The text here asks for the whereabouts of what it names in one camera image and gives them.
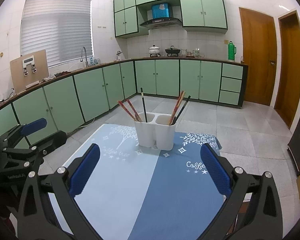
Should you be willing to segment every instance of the wooden countertop edge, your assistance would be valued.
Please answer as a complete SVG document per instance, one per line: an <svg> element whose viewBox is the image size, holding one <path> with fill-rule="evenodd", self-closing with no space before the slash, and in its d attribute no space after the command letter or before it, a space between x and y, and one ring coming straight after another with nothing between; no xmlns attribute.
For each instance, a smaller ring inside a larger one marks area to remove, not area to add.
<svg viewBox="0 0 300 240"><path fill-rule="evenodd" d="M248 67L247 64L241 64L238 62L233 62L233 61L229 61L229 60L218 60L218 59L212 59L212 58L193 58L193 57L144 57L144 58L130 58L130 59L123 59L123 60L118 60L118 61L113 61L113 62L108 62L108 63L102 63L96 66L90 66L90 67L86 67L86 68L81 68L78 70L74 70L70 73L67 73L65 75L62 76L58 76L56 78L50 79L48 81L45 82L41 82L37 85L34 85L18 94L16 94L15 96L7 99L6 101L0 103L0 110L2 108L4 108L5 106L7 106L8 104L11 104L12 102L14 102L15 100L21 98L22 96L25 96L26 94L29 94L30 92L33 92L39 88L42 88L46 85L49 85L53 82L59 81L61 79L73 76L73 75L77 75L80 73L84 73L86 71L90 71L90 70L95 70L95 69L99 69L99 68L103 68L103 67L107 67L107 66L111 66L111 65L115 65L115 64L119 64L119 63L124 63L124 62L130 62L130 61L139 61L139 60L154 60L154 59L185 59L185 60L201 60L201 61L211 61L211 62L220 62L220 63L226 63L226 64L232 64L232 65L237 65L237 66L246 66Z"/></svg>

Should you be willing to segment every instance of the bottle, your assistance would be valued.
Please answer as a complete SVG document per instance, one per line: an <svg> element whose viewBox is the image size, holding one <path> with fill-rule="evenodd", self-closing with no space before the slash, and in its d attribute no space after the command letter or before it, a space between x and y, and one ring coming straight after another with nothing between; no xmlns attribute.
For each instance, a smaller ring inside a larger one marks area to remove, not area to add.
<svg viewBox="0 0 300 240"><path fill-rule="evenodd" d="M228 60L234 61L234 55L237 53L237 47L234 46L232 41L228 44Z"/></svg>

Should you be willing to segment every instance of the black chopstick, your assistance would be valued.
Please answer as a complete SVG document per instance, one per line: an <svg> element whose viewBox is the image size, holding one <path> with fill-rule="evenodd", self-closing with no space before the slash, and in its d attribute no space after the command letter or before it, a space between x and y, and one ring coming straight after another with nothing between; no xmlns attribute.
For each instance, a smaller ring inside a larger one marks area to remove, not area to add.
<svg viewBox="0 0 300 240"><path fill-rule="evenodd" d="M145 119L146 119L146 122L148 122L148 119L147 119L147 113L146 113L146 105L145 105L145 99L143 98L143 89L141 89L141 97L142 97L142 104L143 104L143 110L145 111Z"/></svg>
<svg viewBox="0 0 300 240"><path fill-rule="evenodd" d="M185 109L186 104L188 103L190 97L191 97L191 96L188 96L187 100L185 101L185 103L183 104L182 108L180 109L179 114L177 115L177 117L175 117L175 118L173 119L172 125L174 125L174 124L176 123L176 121L178 120L178 118L179 118L179 116L181 115L183 109Z"/></svg>

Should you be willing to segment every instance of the white blind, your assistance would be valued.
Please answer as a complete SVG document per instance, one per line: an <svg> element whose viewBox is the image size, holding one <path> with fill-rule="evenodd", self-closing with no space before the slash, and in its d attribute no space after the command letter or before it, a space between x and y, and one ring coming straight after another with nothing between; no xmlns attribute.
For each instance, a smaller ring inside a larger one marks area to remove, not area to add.
<svg viewBox="0 0 300 240"><path fill-rule="evenodd" d="M26 0L20 34L21 54L45 49L48 67L92 56L91 0Z"/></svg>

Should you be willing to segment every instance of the kitchen faucet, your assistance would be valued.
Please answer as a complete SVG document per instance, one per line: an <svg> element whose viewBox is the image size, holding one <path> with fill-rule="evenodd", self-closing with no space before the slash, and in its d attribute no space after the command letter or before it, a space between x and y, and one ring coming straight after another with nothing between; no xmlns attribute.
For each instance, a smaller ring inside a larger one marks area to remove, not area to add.
<svg viewBox="0 0 300 240"><path fill-rule="evenodd" d="M87 51L86 51L86 48L84 46L81 48L81 59L80 59L80 62L83 62L83 59L82 59L83 49L84 49L84 54L85 54L85 57L86 57L86 67L88 67Z"/></svg>

